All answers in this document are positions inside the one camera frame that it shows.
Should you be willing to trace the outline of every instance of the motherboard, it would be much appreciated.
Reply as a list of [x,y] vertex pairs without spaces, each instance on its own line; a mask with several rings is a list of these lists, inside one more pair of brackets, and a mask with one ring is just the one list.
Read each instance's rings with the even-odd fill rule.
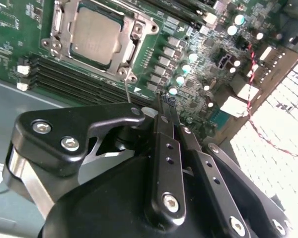
[[[212,136],[285,53],[287,0],[0,0],[0,79],[72,106],[156,93]],[[298,38],[289,40],[296,45]],[[256,52],[254,86],[250,49]]]

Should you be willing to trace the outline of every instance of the red wire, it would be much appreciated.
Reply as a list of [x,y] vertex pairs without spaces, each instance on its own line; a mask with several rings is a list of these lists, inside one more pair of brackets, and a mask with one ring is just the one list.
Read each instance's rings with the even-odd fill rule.
[[250,100],[250,90],[251,90],[251,86],[253,85],[253,81],[254,81],[254,78],[255,78],[255,71],[254,71],[254,66],[256,65],[256,60],[255,60],[255,52],[253,51],[253,48],[252,48],[252,45],[249,44],[248,46],[248,49],[250,51],[250,56],[251,56],[251,59],[252,59],[252,68],[251,68],[251,71],[252,71],[252,75],[250,77],[250,80],[249,80],[249,90],[248,90],[248,102],[247,102],[247,112],[248,112],[248,117],[249,117],[249,122],[251,124],[251,126],[253,127],[253,129],[256,131],[257,135],[262,138],[263,140],[265,140],[268,144],[270,144],[271,146],[273,146],[275,149],[279,150],[279,151],[282,151],[282,152],[285,152],[289,155],[292,155],[294,157],[298,157],[298,154],[296,153],[292,153],[288,150],[285,150],[283,148],[280,148],[278,147],[277,145],[275,145],[271,140],[267,139],[259,130],[258,128],[256,127],[256,125],[254,124],[253,120],[252,120],[252,113],[251,113],[251,100]]

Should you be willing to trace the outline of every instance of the cpu socket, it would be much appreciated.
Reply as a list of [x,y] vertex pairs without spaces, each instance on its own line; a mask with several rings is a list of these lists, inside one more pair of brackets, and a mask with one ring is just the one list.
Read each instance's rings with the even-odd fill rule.
[[59,60],[105,78],[135,83],[132,68],[146,35],[159,27],[118,0],[56,0],[51,37],[42,45]]

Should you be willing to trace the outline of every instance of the wire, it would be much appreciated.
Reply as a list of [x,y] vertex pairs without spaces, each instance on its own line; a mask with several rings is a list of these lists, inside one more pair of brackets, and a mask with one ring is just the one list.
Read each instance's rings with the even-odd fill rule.
[[127,101],[129,103],[131,103],[131,98],[130,98],[130,94],[129,94],[129,90],[128,90],[127,79],[125,79],[125,91],[126,91],[126,94],[127,94]]
[[252,45],[249,44],[248,46],[248,49],[250,51],[250,57],[252,59],[252,68],[251,68],[251,71],[252,71],[252,75],[249,79],[249,89],[248,89],[248,100],[247,100],[247,112],[248,112],[248,117],[249,117],[249,122],[251,124],[251,126],[253,127],[253,129],[256,131],[257,135],[262,138],[263,140],[265,140],[268,144],[270,144],[271,146],[273,146],[275,149],[279,150],[279,151],[282,151],[282,152],[285,152],[289,155],[292,155],[294,157],[298,157],[298,154],[296,153],[292,153],[288,150],[285,150],[283,148],[280,148],[279,146],[275,145],[270,139],[267,139],[257,128],[257,126],[254,124],[253,120],[252,120],[252,113],[251,113],[251,100],[250,100],[250,95],[251,95],[251,86],[253,85],[253,82],[254,82],[254,78],[255,78],[255,70],[254,70],[254,67],[255,65],[257,64],[256,62],[256,59],[255,59],[255,52],[252,48]]

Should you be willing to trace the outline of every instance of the black metal bracket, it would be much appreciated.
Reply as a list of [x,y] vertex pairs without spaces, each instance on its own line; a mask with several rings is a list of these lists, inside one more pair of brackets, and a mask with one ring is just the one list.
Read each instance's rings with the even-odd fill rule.
[[205,188],[207,206],[216,215],[216,237],[250,238],[249,230],[241,216],[213,158],[202,152],[194,135],[187,127],[179,126],[183,167],[192,169],[195,179]]
[[17,118],[11,141],[22,157],[69,176],[79,171],[91,137],[118,126],[139,126],[144,119],[129,103],[26,112]]
[[180,145],[172,121],[163,114],[155,116],[152,145],[145,213],[153,225],[167,231],[184,222],[186,205]]
[[247,218],[259,237],[290,237],[292,227],[284,212],[267,197],[217,145],[209,143],[210,154],[236,203],[247,210]]

